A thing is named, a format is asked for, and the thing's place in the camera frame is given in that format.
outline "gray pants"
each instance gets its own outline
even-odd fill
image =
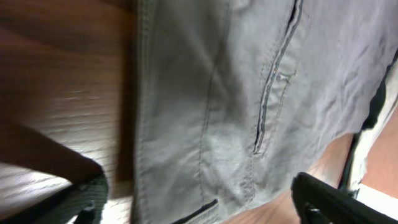
[[[258,207],[358,132],[398,48],[397,11],[395,0],[141,0],[136,221]]]

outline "stitching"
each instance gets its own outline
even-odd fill
[[[285,15],[284,15],[284,17],[286,17],[287,16],[287,14],[290,14],[290,12],[291,11],[289,11],[289,12],[286,12],[285,13]],[[282,33],[282,27],[283,26],[279,26],[279,30],[278,30],[278,36],[280,36],[281,35],[281,33]],[[260,75],[259,75],[259,88],[258,88],[258,91],[257,91],[257,95],[259,95],[260,96],[260,100],[258,101],[258,103],[255,103],[255,107],[256,108],[259,108],[260,110],[261,110],[261,102],[262,102],[262,96],[263,96],[263,93],[262,93],[262,91],[261,91],[261,80],[262,80],[262,78],[263,78],[263,76],[264,76],[264,69],[265,69],[265,66],[266,66],[266,63],[268,62],[269,64],[271,64],[271,69],[272,69],[272,61],[275,59],[275,57],[277,56],[277,53],[278,53],[278,49],[275,49],[275,47],[276,47],[276,45],[279,43],[279,41],[275,41],[273,44],[272,44],[272,47],[270,48],[270,50],[268,51],[268,54],[269,53],[273,53],[273,55],[272,55],[272,57],[271,57],[271,59],[270,60],[265,60],[264,61],[264,63],[262,64],[262,66],[261,66],[261,72],[260,72]],[[252,143],[252,142],[254,142],[253,144],[253,146],[254,146],[254,151],[256,150],[256,140],[257,140],[257,131],[258,131],[258,129],[259,129],[259,119],[260,118],[258,118],[257,120],[258,120],[258,122],[256,122],[256,118],[257,118],[257,116],[261,116],[261,113],[254,113],[254,115],[253,115],[253,126],[252,126],[252,134],[251,134],[251,137],[250,137],[250,143]],[[245,186],[247,186],[247,187],[245,187],[244,189],[246,190],[246,188],[251,188],[251,192],[252,192],[252,194],[251,194],[251,198],[249,199],[248,198],[248,200],[246,200],[246,203],[247,202],[251,202],[251,201],[253,201],[253,199],[254,199],[254,197],[255,197],[255,195],[256,195],[256,193],[255,193],[255,190],[254,190],[254,177],[253,177],[253,167],[254,167],[254,156],[256,155],[256,153],[252,153],[252,151],[250,151],[250,168],[249,168],[249,179],[250,179],[250,183],[246,183],[245,184]]]
[[[140,11],[140,16],[139,16],[139,23],[141,24],[141,28],[139,29],[141,34],[140,34],[140,40],[139,43],[142,44],[141,51],[139,52],[139,57],[141,57],[141,71],[139,71],[139,74],[147,72],[148,75],[139,75],[141,78],[142,83],[142,90],[140,92],[141,94],[141,99],[140,99],[140,104],[139,108],[139,117],[141,117],[141,122],[139,124],[139,130],[138,130],[138,143],[137,147],[135,148],[136,150],[136,159],[137,159],[137,183],[138,183],[138,189],[137,191],[137,197],[138,197],[138,203],[142,202],[138,206],[138,209],[141,211],[142,217],[139,219],[141,221],[145,220],[147,223],[152,223],[150,221],[150,216],[147,215],[147,212],[149,210],[149,201],[147,197],[147,192],[145,188],[145,177],[144,177],[144,163],[142,162],[144,159],[144,151],[146,148],[146,144],[144,142],[145,136],[148,135],[148,119],[147,119],[147,111],[149,110],[149,100],[150,98],[148,97],[149,93],[149,84],[150,84],[150,66],[148,66],[151,56],[151,36],[152,36],[152,31],[153,31],[153,16],[155,15],[156,11],[156,4],[157,0],[151,1],[144,1],[141,0],[139,4],[142,6],[139,8]]]
[[[248,180],[250,180],[250,175],[251,175],[251,164],[252,164],[252,162],[250,162],[249,164],[247,164],[245,167],[244,167],[244,170],[245,170],[245,176],[243,177],[243,182],[242,182],[242,184],[243,184],[243,192],[244,192],[244,203],[248,203],[249,202],[249,198],[250,198],[250,185],[248,184]]]
[[[293,28],[292,28],[292,30],[290,31],[289,37],[288,37],[288,39],[286,40],[286,41],[287,41],[287,42],[286,42],[286,45],[285,45],[285,47],[282,49],[283,52],[281,53],[281,55],[280,55],[280,57],[279,57],[279,59],[278,59],[278,61],[277,61],[276,68],[279,67],[279,63],[280,63],[280,61],[282,60],[282,58],[283,58],[283,56],[284,56],[285,50],[286,50],[286,48],[288,47],[288,45],[289,45],[289,43],[290,43],[290,40],[292,39],[292,37],[293,37],[293,35],[294,35],[294,33],[295,33],[295,30],[297,29],[297,27],[299,26],[300,21],[301,21],[301,15],[302,15],[302,11],[303,11],[303,9],[302,9],[303,0],[298,0],[298,1],[299,1],[299,2],[296,2],[296,4],[298,4],[298,5],[294,4],[294,7],[296,7],[297,10],[298,10],[298,12],[297,12],[297,13],[298,13],[298,15],[297,15],[297,22],[296,22],[296,24],[293,25]],[[262,155],[263,157],[266,157],[267,151],[268,151],[268,147],[269,147],[270,144],[271,144],[271,139],[272,139],[272,137],[273,137],[273,135],[274,135],[274,132],[275,132],[275,129],[276,129],[276,126],[277,126],[277,125],[276,125],[276,122],[277,122],[278,119],[279,119],[279,113],[280,113],[280,110],[281,110],[281,107],[282,107],[282,104],[283,104],[283,99],[284,99],[285,91],[286,91],[287,87],[288,87],[289,84],[290,84],[290,83],[289,83],[290,78],[291,78],[292,76],[295,76],[296,73],[297,73],[297,71],[295,70],[294,73],[291,74],[291,75],[282,74],[282,73],[280,73],[280,72],[278,72],[278,74],[277,74],[277,79],[280,80],[280,79],[281,79],[281,75],[283,75],[283,76],[284,76],[283,79],[286,80],[287,84],[286,84],[286,86],[285,86],[285,88],[284,88],[284,92],[282,93],[281,99],[280,99],[280,101],[279,101],[279,106],[278,106],[277,114],[276,114],[276,116],[275,116],[275,118],[274,118],[274,121],[272,122],[271,134],[269,135],[268,140],[267,140],[267,144],[266,144],[266,146],[265,146],[265,148],[264,148],[264,152],[263,152],[263,155]]]
[[[297,71],[295,70],[293,74],[291,74],[290,76],[287,77],[287,79],[284,79],[284,80],[286,81],[286,86],[285,86],[285,88],[284,88],[284,91],[282,92],[282,96],[280,97],[279,106],[278,106],[278,111],[277,111],[277,114],[276,114],[276,116],[275,116],[275,119],[274,119],[274,122],[273,122],[273,125],[272,125],[272,130],[271,130],[271,134],[269,135],[269,139],[268,139],[268,141],[267,141],[266,149],[268,149],[268,147],[269,147],[269,145],[270,145],[270,143],[271,143],[271,139],[272,139],[272,137],[274,136],[274,133],[275,133],[275,130],[276,130],[276,126],[277,126],[276,123],[277,123],[278,120],[279,120],[279,115],[280,115],[280,111],[282,110],[282,105],[283,105],[283,102],[284,102],[286,90],[287,90],[287,88],[290,86],[290,79],[291,79],[292,77],[294,77],[294,76],[296,75],[296,73],[297,73]],[[266,157],[267,154],[268,154],[268,150],[266,150],[266,151],[264,152],[264,157]]]
[[[291,14],[291,12],[292,12],[292,9],[290,9],[290,10],[288,10],[288,11],[286,11],[286,13],[284,14],[284,16],[283,16],[283,18],[287,18],[287,16],[288,15],[290,15]],[[278,37],[280,37],[281,36],[281,34],[282,34],[282,30],[285,30],[286,29],[286,26],[288,25],[286,22],[285,22],[285,20],[284,19],[282,19],[282,20],[280,20],[280,23],[279,23],[280,25],[279,25],[279,30],[278,30],[278,34],[277,34],[277,36]],[[266,95],[267,95],[267,81],[268,81],[268,79],[269,78],[273,78],[273,75],[272,75],[272,71],[273,71],[273,68],[274,68],[274,65],[275,65],[275,63],[276,63],[276,61],[277,61],[277,56],[278,56],[278,54],[279,54],[279,48],[275,48],[276,47],[276,45],[277,44],[280,44],[281,46],[283,45],[283,43],[284,43],[284,39],[285,39],[285,37],[284,37],[284,35],[282,35],[282,37],[280,37],[280,38],[278,38],[278,39],[281,39],[281,40],[276,40],[275,42],[274,42],[274,44],[272,45],[272,48],[271,48],[271,50],[269,51],[269,52],[273,52],[273,55],[272,55],[272,57],[271,57],[271,60],[270,60],[270,65],[271,65],[271,69],[269,70],[269,72],[268,72],[268,76],[267,76],[267,80],[266,80],[266,82],[265,82],[265,84],[264,84],[264,90],[262,91],[262,93],[261,93],[261,95],[260,95],[260,102],[259,102],[259,109],[260,109],[260,113],[259,113],[259,116],[260,116],[260,118],[259,118],[259,122],[257,122],[257,130],[258,129],[260,129],[261,130],[261,123],[262,123],[262,120],[261,120],[261,122],[260,122],[260,119],[262,119],[262,117],[261,116],[263,116],[263,114],[264,114],[264,110],[262,110],[262,107],[265,105],[266,106],[266,104],[267,104],[267,102],[265,101],[264,102],[264,105],[262,104],[262,99],[263,99],[263,96],[264,97],[266,97]],[[264,71],[264,67],[265,67],[265,62],[263,63],[263,65],[262,65],[262,69],[261,69],[261,76],[260,76],[260,78],[262,77],[262,74],[263,74],[263,71]],[[261,133],[260,134],[256,134],[256,141],[257,141],[257,138],[258,137],[260,137],[261,136]],[[261,155],[262,153],[261,153],[261,150],[260,149],[258,149],[258,151],[256,152],[256,148],[254,148],[254,153],[252,153],[252,154],[254,154],[254,155],[256,155],[256,156],[258,156],[258,155]]]
[[[224,56],[224,50],[226,48],[226,39],[228,36],[229,32],[229,21],[231,19],[231,16],[229,14],[229,1],[225,4],[224,7],[224,13],[223,16],[224,18],[222,21],[224,21],[224,34],[222,36],[222,40],[220,41],[220,44],[218,46],[218,52],[216,54],[215,62],[214,62],[214,67],[213,71],[211,73],[209,85],[208,85],[208,93],[207,93],[207,102],[206,102],[206,110],[205,110],[205,117],[203,121],[203,127],[200,133],[200,147],[199,147],[199,165],[198,165],[198,178],[199,178],[199,183],[200,183],[200,192],[201,192],[201,203],[202,205],[205,204],[205,196],[203,192],[203,183],[201,181],[201,166],[202,166],[202,150],[203,150],[203,137],[205,135],[205,132],[208,127],[208,122],[209,122],[209,117],[210,117],[210,111],[211,111],[211,103],[212,103],[212,93],[213,93],[213,77],[215,74],[215,71],[218,67],[218,64],[221,62],[223,56]]]

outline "wooden floor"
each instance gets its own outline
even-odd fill
[[[0,1],[0,219],[97,172],[74,153],[79,152],[101,164],[108,176],[103,224],[129,223],[133,5],[128,0]],[[335,141],[310,173],[335,186],[350,141],[349,135]],[[286,192],[227,223],[298,219]]]

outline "gray fabric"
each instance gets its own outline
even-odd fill
[[[217,199],[220,222],[287,189],[361,129],[398,47],[397,11],[395,0],[142,0],[136,220],[172,223]]]

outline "seam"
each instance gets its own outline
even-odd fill
[[[284,14],[283,18],[286,18],[288,15],[291,14],[291,12],[292,12],[292,9],[286,11],[286,13]],[[281,19],[279,21],[279,24],[280,25],[279,25],[279,30],[277,32],[277,36],[280,37],[280,38],[278,38],[278,40],[276,40],[274,42],[271,50],[269,51],[269,52],[273,52],[273,55],[272,55],[271,60],[270,60],[271,68],[270,68],[270,70],[268,72],[268,76],[266,78],[266,82],[264,84],[263,90],[261,91],[261,95],[260,95],[260,102],[259,102],[259,106],[260,107],[259,107],[259,118],[258,118],[258,122],[257,122],[257,133],[256,133],[256,140],[254,142],[254,149],[252,151],[252,154],[254,154],[255,156],[259,156],[259,155],[262,154],[260,152],[261,151],[261,149],[260,149],[261,148],[261,142],[260,141],[261,141],[262,132],[264,130],[262,130],[262,125],[261,124],[263,122],[264,113],[266,113],[266,110],[263,109],[263,107],[264,106],[266,107],[266,104],[267,104],[267,91],[268,91],[267,89],[272,86],[272,81],[273,80],[270,80],[270,79],[273,79],[273,77],[274,77],[272,75],[272,72],[274,70],[274,66],[275,66],[275,63],[277,61],[277,58],[278,58],[278,55],[279,55],[279,52],[280,52],[280,48],[283,47],[282,45],[283,45],[284,39],[285,39],[285,35],[281,36],[282,30],[286,30],[286,28],[289,26],[289,24],[286,23],[284,19]],[[263,66],[262,66],[262,69],[261,69],[261,73],[262,74],[263,74],[263,71],[264,71],[265,64],[266,63],[264,62]]]
[[[249,199],[251,198],[250,196],[250,190],[251,186],[249,185],[249,181],[251,180],[251,166],[252,166],[252,157],[250,157],[250,162],[248,164],[245,164],[244,170],[245,170],[245,175],[243,177],[243,192],[244,192],[244,203],[248,203]]]
[[[283,56],[284,56],[284,54],[285,54],[285,51],[286,51],[287,47],[289,46],[290,41],[291,41],[293,35],[295,34],[295,31],[296,31],[297,27],[298,27],[299,24],[300,24],[301,15],[302,15],[302,12],[303,12],[303,9],[302,9],[302,8],[303,8],[303,0],[298,0],[298,1],[299,1],[299,2],[297,2],[297,5],[294,4],[294,7],[297,7],[297,10],[298,10],[298,12],[297,12],[297,13],[298,13],[298,14],[297,14],[297,22],[293,25],[292,30],[290,31],[290,34],[289,34],[289,36],[287,37],[286,44],[285,44],[284,47],[282,48],[282,51],[281,51],[281,53],[280,53],[280,55],[279,55],[279,57],[278,57],[278,59],[277,59],[277,61],[276,61],[275,70],[278,69],[279,63],[280,63],[280,61],[282,60],[282,58],[283,58]],[[287,79],[286,79],[287,84],[286,84],[286,86],[285,86],[285,88],[284,88],[284,92],[283,92],[283,94],[282,94],[282,96],[281,96],[281,99],[280,99],[280,101],[279,101],[278,112],[277,112],[277,114],[276,114],[276,117],[275,117],[274,121],[272,122],[271,133],[270,133],[270,135],[269,135],[269,137],[268,137],[267,144],[266,144],[266,146],[264,147],[264,152],[262,153],[262,156],[263,156],[263,157],[266,157],[267,151],[268,151],[268,147],[270,146],[271,139],[272,139],[272,137],[273,137],[273,135],[274,135],[275,128],[276,128],[276,122],[277,122],[277,120],[279,119],[279,113],[280,113],[280,110],[281,110],[281,107],[282,107],[282,104],[283,104],[283,99],[284,99],[285,91],[286,91],[287,87],[288,87],[289,84],[290,84],[290,83],[289,83],[290,78],[291,78],[292,76],[295,76],[296,73],[297,73],[297,71],[295,70],[294,73],[291,74],[291,75],[288,76],[288,77],[286,77],[286,75],[284,75],[284,74],[281,74],[280,72],[277,72],[277,74],[276,74],[277,78],[279,78],[279,79],[281,78],[281,76],[284,76],[285,79],[287,78]]]
[[[138,130],[138,143],[135,148],[136,150],[136,159],[137,159],[137,202],[135,202],[136,206],[138,206],[138,210],[141,214],[136,214],[139,216],[138,220],[141,223],[149,223],[151,224],[150,216],[147,214],[149,210],[149,201],[148,196],[145,188],[145,177],[144,177],[144,164],[143,159],[144,155],[143,152],[145,151],[146,144],[144,142],[145,136],[148,135],[148,119],[147,119],[147,111],[149,110],[150,105],[150,98],[148,97],[149,93],[149,85],[150,85],[150,66],[149,63],[151,61],[151,37],[153,32],[153,23],[154,23],[154,16],[156,11],[157,0],[153,1],[145,1],[140,0],[139,7],[140,15],[139,15],[139,44],[141,44],[141,50],[139,52],[138,57],[142,60],[139,62],[139,66],[141,66],[141,71],[139,71],[139,78],[141,79],[140,83],[142,90],[139,92],[141,95],[140,97],[140,104],[139,105],[139,113],[138,118],[141,117],[139,123],[139,130]]]
[[[228,37],[228,32],[229,32],[229,21],[231,19],[230,13],[229,13],[229,5],[230,2],[228,1],[227,3],[225,3],[225,7],[224,7],[224,12],[223,12],[223,26],[224,26],[224,31],[223,34],[221,36],[221,41],[220,44],[218,46],[218,51],[216,53],[216,58],[215,58],[215,62],[214,62],[214,67],[213,70],[211,72],[211,76],[210,76],[210,80],[209,80],[209,85],[208,85],[208,89],[207,89],[207,101],[206,101],[206,109],[205,109],[205,117],[203,120],[203,127],[200,133],[200,146],[199,146],[199,163],[198,163],[198,178],[199,178],[199,184],[200,184],[200,192],[201,192],[201,203],[202,205],[205,204],[205,196],[204,196],[204,192],[203,192],[203,183],[201,180],[201,167],[202,167],[202,151],[203,151],[203,137],[205,135],[205,132],[207,131],[207,127],[208,127],[208,122],[209,122],[209,117],[210,117],[210,111],[211,111],[211,103],[212,103],[212,93],[213,93],[213,77],[215,74],[215,71],[217,70],[218,64],[222,61],[223,56],[224,56],[224,52],[225,52],[225,48],[226,48],[226,39]]]
[[[285,15],[284,15],[284,17],[286,17],[286,15],[287,14],[290,14],[290,12],[291,11],[289,11],[289,12],[286,12],[285,13]],[[282,33],[282,28],[283,28],[283,26],[282,26],[282,24],[283,24],[283,20],[281,20],[280,22],[279,22],[279,24],[280,24],[280,26],[279,26],[279,30],[278,30],[278,34],[277,34],[277,36],[280,36],[281,35],[281,33]],[[262,116],[262,114],[261,114],[261,108],[262,108],[262,97],[263,97],[263,94],[264,94],[264,91],[265,91],[265,87],[266,87],[266,85],[267,85],[267,80],[265,81],[265,84],[264,84],[264,89],[263,90],[261,90],[261,80],[262,80],[262,78],[264,77],[264,69],[265,69],[265,67],[266,67],[266,63],[268,62],[270,65],[271,65],[271,70],[270,71],[272,71],[272,66],[273,66],[273,64],[272,64],[272,62],[275,60],[275,58],[276,58],[276,56],[277,56],[277,54],[278,54],[278,49],[276,48],[277,47],[277,44],[278,43],[280,43],[280,41],[278,41],[278,40],[276,40],[276,41],[274,41],[274,43],[272,44],[272,47],[270,48],[270,50],[267,52],[267,55],[269,55],[270,53],[272,54],[272,57],[271,57],[271,59],[270,60],[264,60],[264,62],[262,63],[262,66],[261,66],[261,71],[260,71],[260,74],[259,74],[259,87],[258,87],[258,91],[257,91],[257,96],[259,95],[259,98],[260,98],[260,100],[258,101],[258,103],[255,103],[255,107],[257,108],[257,109],[259,109],[260,110],[260,112],[259,113],[254,113],[254,115],[253,115],[253,126],[252,126],[252,134],[251,134],[251,137],[250,137],[250,147],[249,148],[251,148],[251,144],[253,143],[253,150],[250,150],[249,151],[249,156],[250,156],[250,168],[249,168],[249,181],[250,181],[250,183],[246,183],[245,185],[247,186],[247,188],[250,188],[251,189],[251,196],[250,197],[248,197],[247,199],[245,198],[245,202],[246,203],[249,203],[249,202],[252,202],[253,200],[254,200],[254,197],[256,196],[256,191],[255,191],[255,188],[254,188],[254,177],[253,177],[253,167],[254,167],[254,156],[256,156],[257,154],[256,154],[256,146],[257,146],[257,138],[258,138],[258,131],[259,131],[259,128],[260,128],[260,124],[261,124],[261,122],[260,122],[260,119],[262,119],[261,118],[261,116]]]
[[[280,101],[279,101],[278,111],[277,111],[277,114],[276,114],[276,116],[275,116],[274,125],[272,125],[271,134],[270,134],[270,136],[269,136],[269,139],[268,139],[268,142],[267,142],[267,145],[266,145],[266,148],[265,148],[266,150],[264,151],[264,157],[266,157],[267,154],[268,154],[268,147],[269,147],[269,145],[271,144],[271,139],[272,139],[272,137],[274,136],[274,133],[275,133],[275,130],[276,130],[276,126],[277,126],[276,123],[277,123],[278,120],[279,120],[279,115],[280,115],[280,111],[282,110],[282,105],[283,105],[283,103],[284,103],[286,90],[287,90],[287,88],[290,86],[290,79],[291,79],[292,77],[296,76],[296,73],[297,73],[297,71],[294,71],[293,74],[291,74],[290,76],[287,76],[286,79],[285,79],[285,81],[286,81],[286,86],[285,86],[285,88],[284,88],[284,91],[283,91],[282,96],[281,96]]]

